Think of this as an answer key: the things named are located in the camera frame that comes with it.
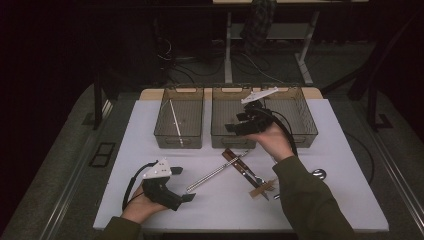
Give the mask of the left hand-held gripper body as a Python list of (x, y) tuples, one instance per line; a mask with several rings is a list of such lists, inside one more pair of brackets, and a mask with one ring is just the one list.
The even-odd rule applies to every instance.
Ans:
[(182, 204), (182, 198), (166, 187), (166, 183), (173, 176), (170, 168), (166, 158), (154, 163), (153, 167), (143, 174), (142, 188), (145, 196), (152, 202), (176, 211)]

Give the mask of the metal floor rail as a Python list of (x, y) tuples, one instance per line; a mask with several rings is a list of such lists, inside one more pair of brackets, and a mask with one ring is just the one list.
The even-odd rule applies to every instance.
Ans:
[(106, 168), (94, 168), (94, 157), (103, 129), (94, 129), (94, 111), (77, 104), (53, 145), (48, 160), (57, 161), (52, 179), (58, 183), (52, 210), (37, 240), (89, 239), (105, 187)]
[(424, 207), (419, 202), (410, 185), (407, 183), (404, 175), (397, 166), (393, 155), (390, 153), (389, 148), (384, 144), (379, 134), (371, 128), (368, 128), (367, 132), (378, 149), (386, 172), (394, 183), (421, 235), (424, 237)]

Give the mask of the white chopstick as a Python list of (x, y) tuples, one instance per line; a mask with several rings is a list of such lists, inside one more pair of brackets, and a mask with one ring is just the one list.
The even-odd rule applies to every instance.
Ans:
[(174, 108), (172, 99), (169, 100), (169, 104), (170, 104), (170, 108), (171, 108), (171, 112), (172, 112), (172, 116), (173, 116), (173, 120), (174, 120), (174, 125), (175, 125), (176, 131), (177, 131), (177, 135), (178, 135), (178, 138), (179, 138), (180, 145), (181, 145), (181, 147), (184, 147), (184, 141), (181, 137), (181, 131), (180, 131), (180, 128), (179, 128), (179, 123), (178, 123), (178, 120), (177, 120), (177, 117), (176, 117), (176, 112), (175, 112), (175, 108)]

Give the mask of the dark patterned cloth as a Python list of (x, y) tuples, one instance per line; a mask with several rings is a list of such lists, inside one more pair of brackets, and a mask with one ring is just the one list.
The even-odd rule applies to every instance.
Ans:
[(259, 52), (265, 44), (276, 8), (276, 0), (252, 0), (249, 17), (240, 33), (248, 54)]

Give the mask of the white-legged desk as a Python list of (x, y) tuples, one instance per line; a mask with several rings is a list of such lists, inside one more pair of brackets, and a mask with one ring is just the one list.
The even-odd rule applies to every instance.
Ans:
[[(249, 7), (253, 0), (212, 0), (214, 7), (225, 7), (226, 10), (226, 38), (225, 38), (225, 56), (224, 56), (224, 76), (225, 82), (233, 81), (232, 59), (231, 59), (231, 41), (240, 39), (242, 30), (241, 24), (232, 22), (234, 10), (230, 7)], [(310, 68), (305, 63), (309, 46), (312, 42), (313, 34), (323, 8), (330, 6), (348, 6), (349, 4), (365, 4), (368, 0), (276, 0), (279, 7), (287, 10), (292, 7), (309, 7), (312, 14), (307, 22), (301, 23), (277, 23), (274, 24), (269, 33), (271, 40), (301, 40), (302, 47), (294, 54), (303, 82), (306, 85), (312, 85), (313, 80), (310, 75)]]

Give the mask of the person's left hand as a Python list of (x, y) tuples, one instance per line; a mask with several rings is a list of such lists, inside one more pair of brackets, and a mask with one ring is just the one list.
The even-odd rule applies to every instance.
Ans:
[(144, 195), (142, 186), (134, 192), (131, 201), (123, 210), (121, 217), (129, 221), (142, 224), (154, 214), (166, 210), (166, 207), (152, 202)]

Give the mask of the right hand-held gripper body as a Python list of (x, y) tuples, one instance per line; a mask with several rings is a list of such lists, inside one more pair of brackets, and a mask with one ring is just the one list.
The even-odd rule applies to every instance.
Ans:
[(248, 121), (239, 121), (240, 136), (264, 132), (273, 122), (271, 111), (265, 106), (264, 98), (278, 91), (277, 87), (251, 92), (241, 100), (244, 112), (250, 115)]

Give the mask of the black metal stand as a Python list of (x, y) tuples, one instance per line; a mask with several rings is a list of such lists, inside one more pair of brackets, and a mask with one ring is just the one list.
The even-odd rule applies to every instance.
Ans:
[(94, 129), (97, 130), (103, 119), (103, 105), (106, 100), (116, 98), (115, 84), (109, 71), (98, 71), (94, 77)]
[(377, 113), (377, 92), (383, 91), (412, 125), (424, 134), (424, 12), (401, 13), (383, 23), (389, 33), (380, 38), (358, 69), (321, 89), (328, 94), (350, 82), (348, 98), (367, 98), (366, 121), (373, 130), (387, 128)]

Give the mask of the wooden handled knife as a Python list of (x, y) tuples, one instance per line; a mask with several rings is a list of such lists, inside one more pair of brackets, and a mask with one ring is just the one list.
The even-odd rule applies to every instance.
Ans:
[[(231, 152), (230, 149), (226, 149), (223, 153), (222, 156), (227, 160), (230, 161), (232, 158), (234, 158), (236, 155), (234, 153)], [(255, 189), (256, 187), (259, 186), (259, 184), (256, 182), (256, 180), (254, 178), (252, 178), (244, 169), (243, 167), (240, 165), (240, 161), (239, 159), (231, 164), (252, 186), (253, 189)]]

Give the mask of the transparent grey plastic bin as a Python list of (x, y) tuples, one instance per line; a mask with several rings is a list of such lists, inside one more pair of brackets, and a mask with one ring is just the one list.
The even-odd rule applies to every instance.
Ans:
[(241, 100), (250, 95), (251, 87), (217, 86), (212, 88), (211, 141), (217, 149), (254, 149), (256, 144), (248, 139), (228, 132), (226, 124), (237, 124), (236, 115), (243, 112)]
[(303, 91), (299, 87), (268, 88), (262, 103), (289, 130), (298, 148), (309, 148), (318, 135)]
[[(172, 99), (184, 141), (181, 147), (169, 104)], [(203, 127), (202, 87), (168, 87), (164, 90), (154, 130), (158, 146), (162, 149), (200, 149)]]

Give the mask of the person's right hand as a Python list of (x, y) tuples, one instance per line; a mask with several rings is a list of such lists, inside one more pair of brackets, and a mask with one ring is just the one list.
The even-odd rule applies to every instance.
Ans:
[(276, 162), (280, 162), (294, 155), (289, 140), (283, 130), (275, 123), (269, 126), (264, 132), (250, 134), (246, 138), (259, 143)]

